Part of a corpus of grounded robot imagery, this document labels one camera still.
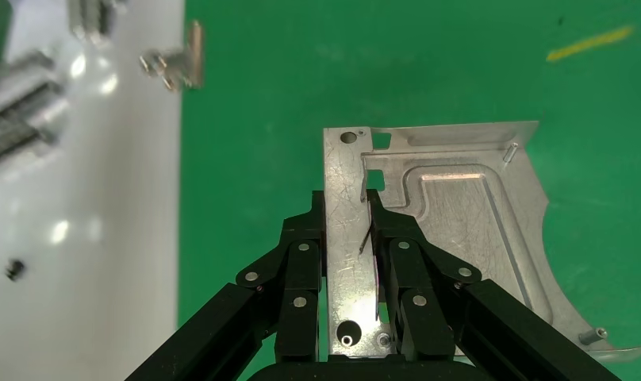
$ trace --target hole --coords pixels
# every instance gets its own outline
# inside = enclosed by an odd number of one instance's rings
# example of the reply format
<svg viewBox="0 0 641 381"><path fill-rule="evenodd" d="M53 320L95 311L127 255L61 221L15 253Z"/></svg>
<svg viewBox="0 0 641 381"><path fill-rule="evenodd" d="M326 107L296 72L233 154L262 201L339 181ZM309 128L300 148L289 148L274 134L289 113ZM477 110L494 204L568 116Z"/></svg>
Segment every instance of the hole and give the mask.
<svg viewBox="0 0 641 381"><path fill-rule="evenodd" d="M340 136L340 140L342 140L346 144L351 144L356 139L358 139L358 137L354 133L342 133Z"/></svg>
<svg viewBox="0 0 641 381"><path fill-rule="evenodd" d="M388 306L385 303L379 303L379 321L388 324Z"/></svg>
<svg viewBox="0 0 641 381"><path fill-rule="evenodd" d="M382 170L370 169L367 171L367 189L376 189L377 191L386 189L386 181Z"/></svg>
<svg viewBox="0 0 641 381"><path fill-rule="evenodd" d="M358 344L362 335L360 325L352 320L342 321L337 327L337 340L347 347Z"/></svg>
<svg viewBox="0 0 641 381"><path fill-rule="evenodd" d="M390 133L372 133L372 147L374 149L388 149L390 147Z"/></svg>

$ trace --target metal bracket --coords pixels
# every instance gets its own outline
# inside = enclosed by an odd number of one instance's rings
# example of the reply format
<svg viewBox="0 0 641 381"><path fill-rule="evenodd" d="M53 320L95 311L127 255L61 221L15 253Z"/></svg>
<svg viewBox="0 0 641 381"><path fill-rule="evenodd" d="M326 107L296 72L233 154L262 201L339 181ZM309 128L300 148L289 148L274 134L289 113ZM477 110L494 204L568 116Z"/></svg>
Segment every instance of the metal bracket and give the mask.
<svg viewBox="0 0 641 381"><path fill-rule="evenodd" d="M0 63L0 163L58 140L68 101L53 69L54 60L41 51Z"/></svg>
<svg viewBox="0 0 641 381"><path fill-rule="evenodd" d="M80 40L104 41L113 30L117 9L125 0L68 0L68 22Z"/></svg>
<svg viewBox="0 0 641 381"><path fill-rule="evenodd" d="M192 21L187 33L187 46L181 50L162 53L149 50L140 57L140 66L151 77L162 77L170 91L183 87L204 85L204 28Z"/></svg>

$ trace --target white surface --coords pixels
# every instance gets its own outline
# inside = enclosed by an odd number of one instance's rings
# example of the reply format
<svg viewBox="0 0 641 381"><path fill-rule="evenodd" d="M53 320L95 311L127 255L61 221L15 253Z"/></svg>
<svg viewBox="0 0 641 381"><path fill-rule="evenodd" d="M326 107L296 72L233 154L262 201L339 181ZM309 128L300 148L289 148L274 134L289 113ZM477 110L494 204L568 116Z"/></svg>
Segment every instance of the white surface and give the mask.
<svg viewBox="0 0 641 381"><path fill-rule="evenodd" d="M8 57L54 45L75 80L59 149L0 177L5 381L122 380L176 324L180 99L137 56L180 46L183 2L132 0L113 43L84 50L63 1L16 1L8 40Z"/></svg>

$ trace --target metal sheet part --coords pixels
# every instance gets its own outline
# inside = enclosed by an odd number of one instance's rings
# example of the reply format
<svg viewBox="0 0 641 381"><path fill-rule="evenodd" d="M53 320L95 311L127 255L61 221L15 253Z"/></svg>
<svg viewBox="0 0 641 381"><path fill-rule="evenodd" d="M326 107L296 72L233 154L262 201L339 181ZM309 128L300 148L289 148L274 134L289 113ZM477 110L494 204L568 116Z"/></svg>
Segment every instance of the metal sheet part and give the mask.
<svg viewBox="0 0 641 381"><path fill-rule="evenodd" d="M384 206L414 216L431 243L479 268L586 351L612 349L606 340L579 342L578 335L592 327L562 293L545 257L547 197L524 151L537 126L526 121L324 131L331 354L384 354L373 345L374 335L388 333L388 327L374 321L378 291L369 240L359 254L370 223L361 194L367 172L374 170L383 172ZM355 141L344 142L345 133L354 133ZM372 149L373 134L389 134L389 147ZM347 348L339 342L336 327L347 319L360 324L361 340L368 343Z"/></svg>
<svg viewBox="0 0 641 381"><path fill-rule="evenodd" d="M371 240L365 240L370 228L363 192L366 185L363 154L372 151L368 130L324 131L331 354L385 356L389 353L389 347L378 343L378 336L390 331L388 325L378 319L377 272ZM342 139L352 142L344 143ZM340 324L345 321L357 323L360 333L338 334Z"/></svg>

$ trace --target black screw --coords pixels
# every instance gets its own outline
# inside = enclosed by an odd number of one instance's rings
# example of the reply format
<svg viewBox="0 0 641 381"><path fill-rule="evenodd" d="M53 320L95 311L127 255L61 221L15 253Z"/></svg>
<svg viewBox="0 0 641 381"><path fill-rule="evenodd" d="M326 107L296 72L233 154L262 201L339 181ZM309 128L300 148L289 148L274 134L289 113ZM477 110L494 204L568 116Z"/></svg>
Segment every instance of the black screw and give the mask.
<svg viewBox="0 0 641 381"><path fill-rule="evenodd" d="M15 282L19 279L21 274L24 273L25 269L26 266L24 265L24 262L21 262L20 260L10 260L6 267L6 276L9 280Z"/></svg>

